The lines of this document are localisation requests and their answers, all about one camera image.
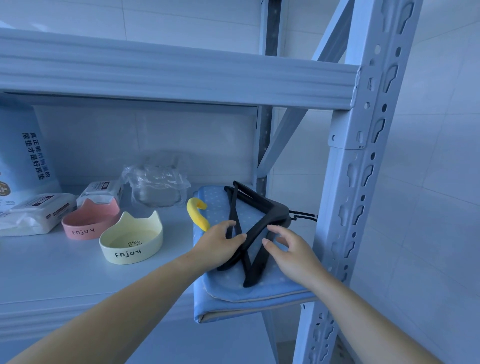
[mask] blue polka dot cushion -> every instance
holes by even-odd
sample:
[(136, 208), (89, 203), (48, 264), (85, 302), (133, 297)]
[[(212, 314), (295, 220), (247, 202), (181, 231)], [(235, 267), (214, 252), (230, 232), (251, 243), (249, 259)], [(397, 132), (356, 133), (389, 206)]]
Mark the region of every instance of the blue polka dot cushion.
[[(195, 197), (207, 204), (207, 209), (201, 210), (201, 214), (211, 226), (228, 220), (230, 203), (223, 186), (202, 187), (195, 193)], [(264, 213), (240, 200), (237, 200), (237, 214), (243, 232), (250, 230), (264, 216)], [(194, 245), (203, 233), (198, 226), (193, 225)], [(265, 229), (249, 248), (251, 261), (255, 259), (266, 235)], [(219, 272), (214, 269), (201, 276), (193, 285), (195, 321), (218, 321), (316, 299), (313, 293), (287, 278), (272, 257), (268, 259), (257, 285), (244, 288), (244, 280), (245, 273), (241, 262), (227, 271)]]

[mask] yellow cat bowl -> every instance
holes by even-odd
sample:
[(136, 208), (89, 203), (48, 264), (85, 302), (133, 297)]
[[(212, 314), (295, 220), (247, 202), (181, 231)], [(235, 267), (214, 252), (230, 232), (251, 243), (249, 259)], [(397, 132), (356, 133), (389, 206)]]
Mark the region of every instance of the yellow cat bowl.
[(134, 218), (124, 212), (120, 220), (100, 236), (99, 242), (110, 263), (138, 263), (162, 247), (163, 225), (156, 211), (149, 218)]

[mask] person's hand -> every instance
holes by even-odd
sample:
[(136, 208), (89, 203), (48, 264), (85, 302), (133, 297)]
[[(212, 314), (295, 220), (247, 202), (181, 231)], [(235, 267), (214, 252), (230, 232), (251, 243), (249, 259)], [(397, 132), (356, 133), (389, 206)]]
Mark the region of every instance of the person's hand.
[(204, 271), (215, 269), (227, 262), (245, 242), (247, 234), (237, 235), (233, 239), (225, 237), (227, 228), (236, 224), (229, 220), (212, 226), (193, 247), (192, 253)]
[(281, 226), (268, 225), (267, 229), (279, 234), (276, 241), (288, 247), (288, 251), (284, 252), (270, 240), (262, 240), (265, 249), (287, 277), (311, 290), (316, 280), (329, 276), (312, 248), (301, 236)]

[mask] right hand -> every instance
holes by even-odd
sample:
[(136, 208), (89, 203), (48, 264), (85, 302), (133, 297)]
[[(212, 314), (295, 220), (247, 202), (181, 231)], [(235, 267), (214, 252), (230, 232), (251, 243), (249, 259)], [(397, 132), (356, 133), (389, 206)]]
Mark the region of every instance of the right hand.
[(279, 234), (276, 241), (288, 247), (288, 251), (284, 252), (270, 240), (262, 240), (265, 249), (287, 277), (312, 290), (315, 281), (329, 276), (312, 248), (301, 236), (281, 226), (268, 225), (267, 229)]

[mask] pink cat bowl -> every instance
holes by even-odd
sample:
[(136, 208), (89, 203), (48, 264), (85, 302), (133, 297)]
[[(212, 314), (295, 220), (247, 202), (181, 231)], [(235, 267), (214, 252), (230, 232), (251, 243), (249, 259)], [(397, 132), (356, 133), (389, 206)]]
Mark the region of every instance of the pink cat bowl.
[(105, 230), (120, 219), (120, 208), (116, 199), (108, 205), (96, 204), (89, 198), (76, 211), (63, 218), (61, 224), (69, 239), (98, 239)]

